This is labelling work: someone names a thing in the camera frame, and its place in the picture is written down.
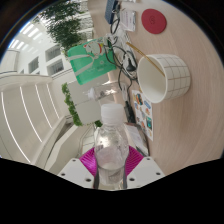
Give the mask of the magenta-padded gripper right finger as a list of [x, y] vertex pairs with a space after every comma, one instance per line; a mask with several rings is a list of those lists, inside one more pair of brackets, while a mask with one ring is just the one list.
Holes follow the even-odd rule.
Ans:
[[125, 189], [140, 188], [163, 177], [163, 171], [152, 157], [144, 157], [135, 148], [129, 147], [125, 164]]

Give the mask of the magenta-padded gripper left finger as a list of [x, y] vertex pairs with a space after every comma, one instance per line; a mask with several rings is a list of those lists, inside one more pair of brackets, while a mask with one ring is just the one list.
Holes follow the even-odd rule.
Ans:
[[97, 189], [99, 175], [94, 149], [91, 148], [80, 158], [72, 158], [59, 172], [58, 176], [78, 186]]

